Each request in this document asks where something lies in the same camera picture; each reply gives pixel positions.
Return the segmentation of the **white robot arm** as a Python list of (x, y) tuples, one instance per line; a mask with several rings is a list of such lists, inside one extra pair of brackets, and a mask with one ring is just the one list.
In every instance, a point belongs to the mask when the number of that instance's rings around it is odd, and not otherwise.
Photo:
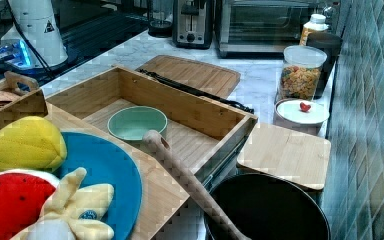
[(10, 65), (28, 70), (54, 67), (68, 59), (51, 0), (6, 1), (13, 26), (1, 38), (1, 43), (14, 44), (17, 51)]

